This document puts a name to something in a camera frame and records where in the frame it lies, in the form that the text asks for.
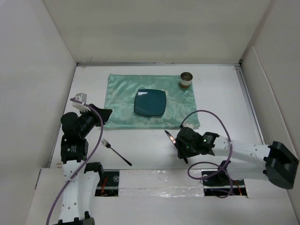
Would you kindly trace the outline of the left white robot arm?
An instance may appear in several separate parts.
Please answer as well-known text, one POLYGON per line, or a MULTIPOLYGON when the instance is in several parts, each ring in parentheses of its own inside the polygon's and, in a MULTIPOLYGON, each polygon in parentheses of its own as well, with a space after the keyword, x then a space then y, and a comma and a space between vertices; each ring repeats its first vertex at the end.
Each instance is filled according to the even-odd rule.
POLYGON ((104 182, 104 170, 100 162, 88 162, 89 143, 86 136, 94 127, 104 125, 111 109, 100 109, 93 104, 83 105, 84 111, 64 114, 60 121, 64 135, 61 139, 61 161, 64 186, 58 197, 62 199, 59 225, 93 225, 92 200, 97 186, 104 182))

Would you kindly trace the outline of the teal square plate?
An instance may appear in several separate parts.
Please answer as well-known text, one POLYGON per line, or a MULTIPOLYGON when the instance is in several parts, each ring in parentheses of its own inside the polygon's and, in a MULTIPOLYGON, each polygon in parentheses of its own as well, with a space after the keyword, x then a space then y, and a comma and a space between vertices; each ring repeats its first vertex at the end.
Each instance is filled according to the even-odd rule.
POLYGON ((135 96, 134 112, 141 116, 162 116, 166 109, 166 93, 163 90, 139 89, 135 96))

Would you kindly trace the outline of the black table knife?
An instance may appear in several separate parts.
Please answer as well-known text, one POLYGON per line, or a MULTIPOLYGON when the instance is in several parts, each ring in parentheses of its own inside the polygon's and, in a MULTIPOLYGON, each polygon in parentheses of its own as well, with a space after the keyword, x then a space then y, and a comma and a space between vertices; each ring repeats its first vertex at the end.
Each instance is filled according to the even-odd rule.
MULTIPOLYGON (((167 130, 165 130, 165 133, 167 134, 168 138, 171 140, 172 144, 177 148, 175 138, 167 130)), ((183 160, 185 161, 186 164, 188 164, 188 160, 186 157, 184 157, 183 160)))

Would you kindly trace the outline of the black fork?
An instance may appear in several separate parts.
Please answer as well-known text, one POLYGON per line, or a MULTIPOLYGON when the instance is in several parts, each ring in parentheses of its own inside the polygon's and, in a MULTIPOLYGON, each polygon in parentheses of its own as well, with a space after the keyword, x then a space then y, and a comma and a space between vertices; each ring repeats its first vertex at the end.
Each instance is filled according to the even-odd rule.
POLYGON ((105 140, 105 139, 102 139, 101 140, 101 143, 108 149, 111 149, 114 153, 116 153, 122 160, 124 160, 129 166, 132 166, 132 163, 129 162, 127 159, 125 159, 121 154, 119 154, 114 148, 112 148, 111 144, 105 140))

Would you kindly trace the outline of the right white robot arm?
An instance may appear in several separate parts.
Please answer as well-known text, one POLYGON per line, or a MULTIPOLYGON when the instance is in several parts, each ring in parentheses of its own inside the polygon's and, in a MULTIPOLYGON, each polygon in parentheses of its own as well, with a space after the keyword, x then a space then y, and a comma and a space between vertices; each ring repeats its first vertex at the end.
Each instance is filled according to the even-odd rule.
POLYGON ((217 172, 219 183, 226 185, 233 179, 268 180, 283 189, 293 189, 299 160, 281 142, 253 145, 229 141, 216 133, 203 135, 183 127, 174 140, 178 158, 197 155, 230 157, 227 168, 217 172))

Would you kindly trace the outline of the steel cup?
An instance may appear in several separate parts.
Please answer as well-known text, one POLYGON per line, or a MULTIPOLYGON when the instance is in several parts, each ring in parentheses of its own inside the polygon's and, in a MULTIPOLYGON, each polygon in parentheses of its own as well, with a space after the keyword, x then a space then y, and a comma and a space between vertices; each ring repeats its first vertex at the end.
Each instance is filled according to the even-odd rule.
POLYGON ((180 75, 180 87, 188 89, 192 84, 193 75, 190 72, 183 72, 180 75))

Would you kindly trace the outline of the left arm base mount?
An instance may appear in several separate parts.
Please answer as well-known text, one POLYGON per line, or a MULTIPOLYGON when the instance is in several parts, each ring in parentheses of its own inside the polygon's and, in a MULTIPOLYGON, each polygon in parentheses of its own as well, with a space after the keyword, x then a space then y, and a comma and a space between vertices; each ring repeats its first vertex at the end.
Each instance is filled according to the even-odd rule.
POLYGON ((87 163, 84 172, 96 172, 100 181, 97 185, 96 197, 117 197, 119 196, 119 170, 104 170, 100 162, 87 163))

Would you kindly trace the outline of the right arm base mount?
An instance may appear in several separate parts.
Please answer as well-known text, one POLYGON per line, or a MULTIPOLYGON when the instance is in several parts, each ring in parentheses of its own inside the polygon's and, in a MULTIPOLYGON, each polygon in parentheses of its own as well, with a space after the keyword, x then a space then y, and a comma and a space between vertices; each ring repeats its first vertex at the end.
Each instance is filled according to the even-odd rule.
MULTIPOLYGON (((201 181, 205 196, 225 197, 230 192, 230 182, 223 172, 201 181)), ((244 180, 232 180, 230 196, 247 196, 244 180)))

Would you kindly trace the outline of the green patterned placemat cloth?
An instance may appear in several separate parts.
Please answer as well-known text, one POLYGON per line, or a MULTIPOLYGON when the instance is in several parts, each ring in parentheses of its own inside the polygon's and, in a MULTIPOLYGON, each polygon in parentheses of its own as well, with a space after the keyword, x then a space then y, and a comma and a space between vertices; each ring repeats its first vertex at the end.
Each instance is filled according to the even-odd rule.
POLYGON ((181 122, 200 126, 192 87, 180 87, 179 75, 109 75, 105 109, 112 114, 106 129, 178 129, 181 122), (166 94, 166 109, 162 116, 145 117, 134 112, 138 90, 161 90, 166 94))

